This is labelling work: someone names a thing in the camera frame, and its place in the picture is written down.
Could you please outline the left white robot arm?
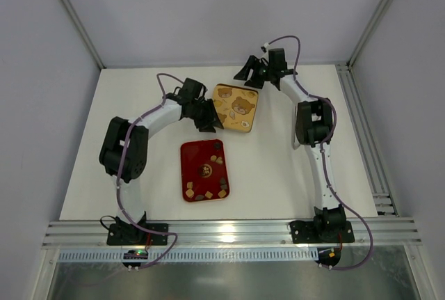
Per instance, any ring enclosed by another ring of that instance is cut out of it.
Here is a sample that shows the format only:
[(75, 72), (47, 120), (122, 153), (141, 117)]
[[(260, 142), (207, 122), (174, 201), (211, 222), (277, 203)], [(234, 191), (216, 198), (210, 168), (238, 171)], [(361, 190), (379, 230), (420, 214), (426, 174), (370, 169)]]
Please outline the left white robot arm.
[(107, 226), (109, 246), (154, 244), (165, 246), (173, 232), (166, 223), (149, 223), (140, 201), (139, 178), (147, 165), (149, 140), (168, 125), (191, 119), (199, 132), (222, 128), (206, 86), (194, 79), (180, 81), (161, 103), (134, 119), (114, 117), (108, 124), (99, 163), (115, 185), (118, 215)]

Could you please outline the silver tin lid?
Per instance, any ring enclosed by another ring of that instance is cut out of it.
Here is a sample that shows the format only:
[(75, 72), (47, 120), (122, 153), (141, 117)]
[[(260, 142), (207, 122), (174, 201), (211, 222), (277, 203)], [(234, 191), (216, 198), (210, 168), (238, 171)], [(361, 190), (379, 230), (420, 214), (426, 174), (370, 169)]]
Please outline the silver tin lid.
[(217, 84), (212, 100), (225, 129), (248, 133), (252, 130), (259, 94), (240, 86)]

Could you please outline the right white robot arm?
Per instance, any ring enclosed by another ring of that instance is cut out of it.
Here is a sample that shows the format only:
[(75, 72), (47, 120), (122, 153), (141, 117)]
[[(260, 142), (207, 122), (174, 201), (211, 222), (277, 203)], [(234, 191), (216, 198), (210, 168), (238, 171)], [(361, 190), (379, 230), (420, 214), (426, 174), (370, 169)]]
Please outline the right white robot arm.
[(353, 243), (352, 226), (345, 205), (336, 197), (330, 163), (330, 142), (336, 127), (336, 112), (327, 98), (309, 93), (288, 68), (284, 49), (263, 49), (264, 56), (249, 56), (234, 76), (248, 87), (263, 88), (271, 83), (295, 105), (294, 139), (307, 153), (315, 188), (314, 217), (290, 222), (294, 244)]

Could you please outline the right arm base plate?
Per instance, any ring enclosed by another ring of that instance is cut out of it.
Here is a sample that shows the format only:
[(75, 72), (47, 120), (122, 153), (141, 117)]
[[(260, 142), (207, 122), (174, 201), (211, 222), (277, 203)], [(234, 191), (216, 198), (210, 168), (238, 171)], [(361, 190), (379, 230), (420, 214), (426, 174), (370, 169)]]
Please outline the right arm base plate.
[(294, 244), (354, 243), (355, 236), (351, 222), (333, 230), (318, 229), (313, 221), (295, 220), (289, 224)]

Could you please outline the silver metal tongs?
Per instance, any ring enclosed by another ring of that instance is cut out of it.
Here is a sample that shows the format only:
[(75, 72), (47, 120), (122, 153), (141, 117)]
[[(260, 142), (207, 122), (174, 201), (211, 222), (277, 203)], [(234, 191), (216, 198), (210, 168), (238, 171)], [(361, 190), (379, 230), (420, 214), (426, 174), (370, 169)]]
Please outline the silver metal tongs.
[(297, 135), (296, 135), (297, 110), (298, 110), (298, 108), (295, 105), (293, 107), (292, 124), (291, 124), (291, 146), (294, 150), (297, 150), (300, 147), (300, 143), (299, 143)]

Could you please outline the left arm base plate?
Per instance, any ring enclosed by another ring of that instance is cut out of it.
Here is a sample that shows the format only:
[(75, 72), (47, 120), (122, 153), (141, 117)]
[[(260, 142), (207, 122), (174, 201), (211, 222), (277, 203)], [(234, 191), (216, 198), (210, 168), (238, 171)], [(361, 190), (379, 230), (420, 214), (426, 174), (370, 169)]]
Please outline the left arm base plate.
[(151, 232), (144, 232), (135, 226), (125, 223), (112, 223), (108, 227), (106, 244), (109, 246), (131, 246), (131, 245), (154, 245), (166, 246), (168, 242), (167, 235), (161, 235), (161, 232), (168, 231), (166, 223), (147, 223), (145, 224)]

